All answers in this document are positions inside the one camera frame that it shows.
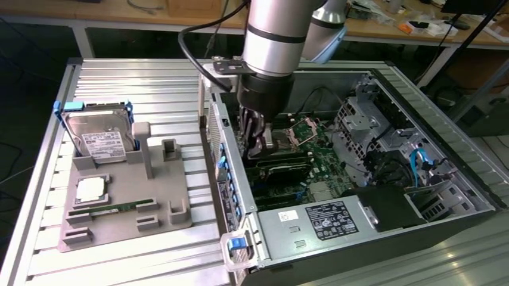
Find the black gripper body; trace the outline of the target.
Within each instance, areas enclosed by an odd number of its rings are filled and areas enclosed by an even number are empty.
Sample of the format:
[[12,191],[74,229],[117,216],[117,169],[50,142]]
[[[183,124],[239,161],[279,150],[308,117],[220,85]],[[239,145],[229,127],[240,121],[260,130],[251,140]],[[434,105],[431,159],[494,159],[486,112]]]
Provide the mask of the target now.
[[282,77],[243,74],[236,92],[239,104],[263,115],[266,121],[272,121],[287,106],[294,81],[292,74]]

